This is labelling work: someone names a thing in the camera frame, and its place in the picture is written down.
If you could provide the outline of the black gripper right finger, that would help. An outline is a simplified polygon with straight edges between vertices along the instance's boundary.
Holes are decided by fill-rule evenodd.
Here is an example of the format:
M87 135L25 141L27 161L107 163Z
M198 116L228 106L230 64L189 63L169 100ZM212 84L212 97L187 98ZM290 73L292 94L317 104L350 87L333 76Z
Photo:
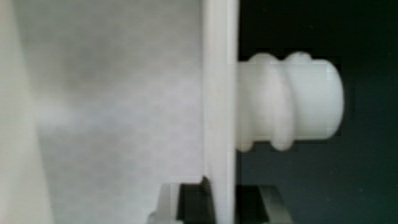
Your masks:
M256 186L237 186L237 222L239 224L265 224L269 214Z

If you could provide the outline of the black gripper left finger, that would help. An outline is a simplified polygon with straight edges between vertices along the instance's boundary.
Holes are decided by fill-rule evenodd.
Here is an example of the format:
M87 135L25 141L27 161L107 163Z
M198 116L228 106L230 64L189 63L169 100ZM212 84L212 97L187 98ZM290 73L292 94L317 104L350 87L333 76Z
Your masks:
M215 208L208 178L180 185L176 220L183 224L215 224Z

